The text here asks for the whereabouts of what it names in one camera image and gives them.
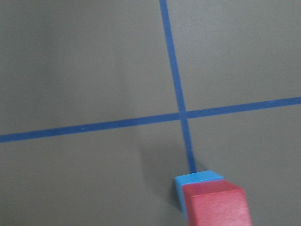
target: blue cube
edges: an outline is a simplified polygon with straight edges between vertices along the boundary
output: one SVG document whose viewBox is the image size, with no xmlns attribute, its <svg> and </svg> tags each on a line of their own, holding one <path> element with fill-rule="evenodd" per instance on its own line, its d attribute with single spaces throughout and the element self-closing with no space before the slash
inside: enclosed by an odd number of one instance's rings
<svg viewBox="0 0 301 226">
<path fill-rule="evenodd" d="M 175 186 L 177 189 L 178 197 L 180 200 L 181 209 L 182 209 L 184 216 L 187 218 L 182 186 L 187 185 L 187 184 L 198 183 L 198 182 L 210 181 L 210 180 L 220 180 L 220 179 L 223 179 L 223 176 L 221 176 L 217 173 L 214 173 L 210 170 L 207 170 L 207 171 L 202 171 L 202 172 L 198 172 L 198 173 L 191 173 L 191 174 L 187 174 L 187 175 L 183 175 L 183 176 L 178 176 L 178 177 L 175 177 L 174 179 L 175 179 Z"/>
</svg>

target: stacked blocks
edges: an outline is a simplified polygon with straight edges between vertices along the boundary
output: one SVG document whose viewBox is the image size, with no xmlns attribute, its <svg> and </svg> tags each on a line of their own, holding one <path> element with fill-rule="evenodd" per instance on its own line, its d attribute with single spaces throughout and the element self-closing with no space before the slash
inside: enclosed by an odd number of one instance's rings
<svg viewBox="0 0 301 226">
<path fill-rule="evenodd" d="M 189 226 L 252 225 L 245 191 L 222 176 L 204 171 L 176 177 L 175 181 L 182 210 L 187 211 Z"/>
<path fill-rule="evenodd" d="M 183 176 L 178 176 L 175 177 L 174 179 L 175 179 L 175 187 L 177 189 L 178 198 L 180 201 L 181 210 L 184 216 L 187 218 L 187 211 L 185 207 L 185 200 L 184 200 L 182 186 L 197 183 L 197 182 L 219 180 L 219 179 L 223 179 L 223 177 L 217 173 L 207 170 L 198 173 L 191 173 Z"/>
</svg>

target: red block top face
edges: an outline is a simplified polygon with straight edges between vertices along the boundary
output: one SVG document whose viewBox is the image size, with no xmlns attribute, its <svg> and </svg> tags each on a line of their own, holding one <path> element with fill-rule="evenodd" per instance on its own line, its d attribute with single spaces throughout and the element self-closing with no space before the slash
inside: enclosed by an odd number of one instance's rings
<svg viewBox="0 0 301 226">
<path fill-rule="evenodd" d="M 225 180 L 183 186 L 190 226 L 251 226 L 246 195 Z"/>
</svg>

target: red cube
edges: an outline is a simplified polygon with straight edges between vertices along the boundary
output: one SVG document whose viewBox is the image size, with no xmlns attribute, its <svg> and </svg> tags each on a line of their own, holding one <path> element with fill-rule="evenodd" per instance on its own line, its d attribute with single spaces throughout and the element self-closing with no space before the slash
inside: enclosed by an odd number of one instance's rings
<svg viewBox="0 0 301 226">
<path fill-rule="evenodd" d="M 243 188 L 226 180 L 183 186 L 190 226 L 251 226 Z"/>
</svg>

